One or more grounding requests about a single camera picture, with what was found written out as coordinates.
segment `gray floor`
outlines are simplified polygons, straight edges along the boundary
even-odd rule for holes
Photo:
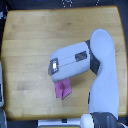
[[[13,6],[10,6],[10,9],[38,9],[38,8],[63,8],[63,4],[61,0],[44,0],[44,5],[38,7],[38,6],[29,6],[29,3],[27,3],[27,6],[20,5],[20,2],[13,3]],[[72,7],[87,7],[87,6],[95,6],[96,2],[95,0],[73,0]],[[128,51],[128,0],[100,0],[98,3],[98,6],[102,5],[117,5],[119,8],[122,24],[123,24],[123,30],[126,40],[126,46]],[[4,23],[1,23],[0,21],[0,31],[3,30]],[[124,123],[128,125],[127,117],[120,117],[119,122]],[[8,128],[36,128],[37,127],[37,121],[8,121]]]

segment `wooden table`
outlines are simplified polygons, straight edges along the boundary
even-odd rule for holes
[[[119,116],[127,113],[127,59],[124,34],[116,7],[10,11],[2,42],[4,98],[7,119],[75,118],[87,113],[90,71],[71,78],[72,93],[56,99],[48,75],[50,54],[88,40],[96,28],[113,38],[119,85]]]

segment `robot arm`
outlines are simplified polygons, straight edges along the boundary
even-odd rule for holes
[[[81,117],[81,126],[123,128],[117,122],[119,94],[114,43],[103,29],[95,30],[90,41],[61,48],[50,56],[49,74],[53,82],[78,75],[89,68],[97,77],[90,88],[89,114]]]

